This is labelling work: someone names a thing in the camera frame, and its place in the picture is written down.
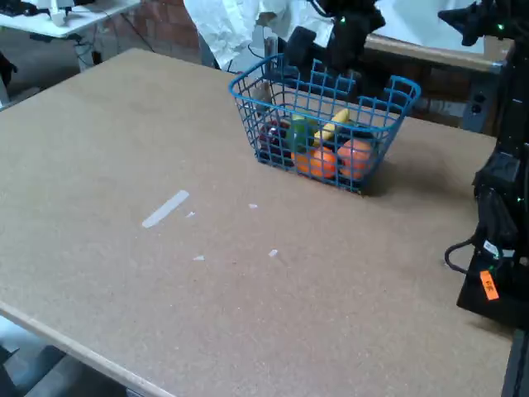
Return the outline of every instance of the blue wire basket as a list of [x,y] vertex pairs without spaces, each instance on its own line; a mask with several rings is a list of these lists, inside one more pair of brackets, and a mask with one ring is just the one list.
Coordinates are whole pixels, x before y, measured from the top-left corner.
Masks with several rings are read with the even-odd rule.
[[278,54],[239,75],[229,88],[259,162],[359,192],[421,88],[392,76],[380,98],[370,98],[355,97],[355,86],[352,72],[333,76],[314,60],[310,75],[302,76]]

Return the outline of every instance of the banana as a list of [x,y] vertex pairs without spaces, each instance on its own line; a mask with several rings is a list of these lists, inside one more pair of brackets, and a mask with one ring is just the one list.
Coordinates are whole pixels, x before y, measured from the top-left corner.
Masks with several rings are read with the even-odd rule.
[[[333,122],[346,123],[349,121],[349,109],[341,109],[337,114],[332,118]],[[334,135],[336,125],[332,122],[328,122],[321,131],[318,131],[314,135],[314,146],[320,146],[322,141],[329,141]]]

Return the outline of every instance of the green pepper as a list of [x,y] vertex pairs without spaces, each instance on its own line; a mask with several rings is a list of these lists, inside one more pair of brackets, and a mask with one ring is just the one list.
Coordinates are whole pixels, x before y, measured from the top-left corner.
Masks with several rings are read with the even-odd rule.
[[293,115],[285,138],[288,148],[296,153],[305,153],[314,143],[314,134],[317,131],[316,120]]

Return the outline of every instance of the white device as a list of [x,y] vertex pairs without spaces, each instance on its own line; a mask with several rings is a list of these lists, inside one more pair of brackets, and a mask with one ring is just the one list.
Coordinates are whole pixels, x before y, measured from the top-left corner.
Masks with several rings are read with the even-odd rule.
[[39,10],[50,10],[51,21],[56,26],[63,26],[66,23],[65,7],[75,6],[74,0],[27,0]]

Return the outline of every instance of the brick wall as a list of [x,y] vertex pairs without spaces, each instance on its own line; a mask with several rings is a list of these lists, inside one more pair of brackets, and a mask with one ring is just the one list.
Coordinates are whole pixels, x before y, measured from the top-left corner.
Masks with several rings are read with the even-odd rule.
[[[153,46],[176,45],[184,49],[198,50],[198,33],[189,17],[183,0],[142,0],[140,8],[129,12],[126,17]],[[137,39],[136,33],[121,17],[107,23],[109,35],[114,28],[120,37]]]

